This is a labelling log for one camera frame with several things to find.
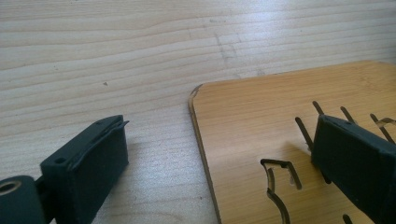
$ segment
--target wood grain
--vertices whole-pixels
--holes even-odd
[[[344,214],[354,223],[373,223],[325,183],[294,119],[301,118],[313,138],[318,111],[312,102],[341,119],[344,106],[361,127],[385,138],[370,115],[396,118],[395,74],[393,64],[346,63],[197,88],[192,120],[221,223],[281,223],[267,188],[276,189],[291,223],[344,223]],[[288,169],[268,164],[275,167],[270,187],[262,159],[290,161],[302,188],[290,182]]]
[[[0,178],[123,114],[130,166],[95,223],[216,223],[186,102],[196,86],[396,63],[394,1],[0,1]]]

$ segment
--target black clamp jaw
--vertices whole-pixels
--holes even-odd
[[[128,164],[121,115],[93,123],[41,162],[42,176],[0,181],[0,223],[91,223]]]
[[[319,115],[312,162],[374,223],[396,223],[396,145]]]

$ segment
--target wooden board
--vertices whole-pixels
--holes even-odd
[[[287,169],[275,167],[276,194],[291,223],[373,223],[310,162],[295,118],[314,137],[317,101],[325,114],[346,119],[384,136],[370,114],[396,118],[396,66],[358,62],[276,76],[207,83],[193,91],[192,121],[221,223],[281,223],[267,197],[261,159],[291,161],[302,182],[297,190]],[[387,125],[396,138],[396,127]]]

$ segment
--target circular hole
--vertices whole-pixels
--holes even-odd
[[[0,196],[6,195],[6,194],[16,190],[17,188],[20,187],[20,185],[21,185],[21,181],[17,181],[17,180],[12,180],[12,181],[3,183],[2,185],[0,185]]]
[[[66,161],[66,159],[61,157],[61,158],[56,159],[56,160],[55,160],[55,163],[61,164],[61,163],[63,163],[64,161]]]

